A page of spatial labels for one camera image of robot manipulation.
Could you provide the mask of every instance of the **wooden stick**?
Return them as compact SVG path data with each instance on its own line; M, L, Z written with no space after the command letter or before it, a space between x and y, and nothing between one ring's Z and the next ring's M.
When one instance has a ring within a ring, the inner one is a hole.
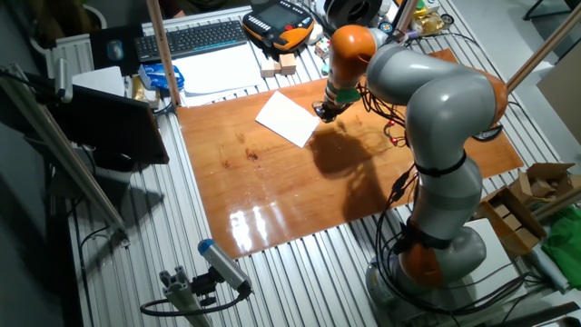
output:
M152 19L153 32L155 33L155 41L157 48L160 51L162 58L163 70L165 71L165 79L170 88L170 96L172 97L173 106L180 105L180 90L178 89L178 82L173 73L172 55L170 54L170 46L167 45L167 38L165 36L165 29L163 28L162 12L158 0L147 0L147 8L149 9L149 16Z
M551 214L556 213L557 211L565 207L568 207L571 204L575 204L579 200L581 200L581 189L569 191L569 193L565 193L559 196L551 203L547 203L540 207L539 209L537 209L536 211L534 211L533 216L538 221L543 220L550 216Z
M563 38L571 31L571 29L581 20L581 5L578 5L575 10L566 18L565 22L557 28L551 36L547 38L545 43L528 58L527 62L515 73L507 83L507 90L509 93L513 92L517 86L537 67L537 65L545 59L545 57L555 49L555 47L563 40Z
M403 7L403 13L399 18L398 25L396 26L395 32L400 30L402 33L406 33L408 30L409 23L411 23L411 19L414 17L414 12L416 11L416 6L418 5L419 0L408 0L406 6Z

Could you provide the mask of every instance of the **cardboard box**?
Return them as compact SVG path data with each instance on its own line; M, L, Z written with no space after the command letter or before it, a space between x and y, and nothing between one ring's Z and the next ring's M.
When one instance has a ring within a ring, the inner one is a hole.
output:
M522 226L522 224L520 224L520 221L515 217L514 214L509 214L508 216L503 218L503 220L505 221L505 224L508 227L510 227L510 229L513 231L516 231Z
M505 205L511 213L508 217L515 217L521 227L515 231L513 229L516 226L514 222L507 222L500 217L491 203L496 206ZM485 197L477 208L476 217L487 218L490 221L494 232L511 259L529 254L539 240L547 237L547 233L540 223L533 218L532 213L506 187L502 187ZM533 239L526 232L517 233L520 230L526 230L537 241L533 242Z
M530 190L535 197L545 198L549 193L555 190L547 183L547 181L540 178L534 178L530 181Z
M536 238L536 236L529 232L526 228L520 228L519 230L517 230L517 236L529 249L532 249L535 245L537 245L540 242L540 240Z
M501 216L502 218L504 218L510 214L510 211L508 210L508 208L504 204L495 205L494 211L496 211L498 213L498 215Z
M533 195L531 182L536 179L552 183L560 183L567 178L567 169L574 163L534 163L527 169L526 173L519 172L518 178L509 186L510 191L517 196L531 212L539 209L547 203L551 203L555 198L543 198Z
M581 176L579 175L565 176L563 179L561 179L561 181L559 181L556 187L555 197L563 196L579 188L581 188Z

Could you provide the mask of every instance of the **green cloth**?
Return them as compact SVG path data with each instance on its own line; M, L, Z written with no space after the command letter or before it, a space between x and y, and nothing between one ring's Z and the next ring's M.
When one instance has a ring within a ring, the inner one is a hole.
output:
M560 218L553 224L543 250L561 269L571 287L581 289L581 211L568 207L556 215Z

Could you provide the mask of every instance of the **wooden block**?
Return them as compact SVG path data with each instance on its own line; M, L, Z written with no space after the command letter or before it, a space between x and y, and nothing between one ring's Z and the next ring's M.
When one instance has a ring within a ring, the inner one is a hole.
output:
M297 72L294 54L281 54L279 62L281 63L281 74L295 74Z
M551 185L547 183L547 181L540 178L535 178L531 181L530 190L533 193L533 196L544 198L553 189L551 188Z
M262 78L274 77L276 70L274 69L274 62L272 59L263 59L261 61L261 76Z
M504 218L510 214L510 211L504 204L495 207L494 211L496 211L501 218Z
M515 231L517 229L519 229L522 224L520 223L520 221L515 217L514 214L509 214L506 218L503 219L505 221L505 224L510 227L511 230Z
M539 241L539 239L531 232L529 232L528 229L525 227L521 227L517 231L517 236L528 249L532 249L535 245L537 245Z

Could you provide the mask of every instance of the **robotic arm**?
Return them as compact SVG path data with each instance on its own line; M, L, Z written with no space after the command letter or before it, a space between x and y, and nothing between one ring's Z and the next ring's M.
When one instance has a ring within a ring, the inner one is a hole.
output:
M404 237L394 246L394 269L401 287L420 294L466 276L486 258L480 236L464 227L480 201L482 175L463 145L500 119L507 89L488 73L382 44L365 27L337 30L330 39L325 100L315 112L332 122L358 100L354 88L364 73L375 96L407 106L406 135L419 188ZM378 290L379 280L368 278L376 301L385 292Z

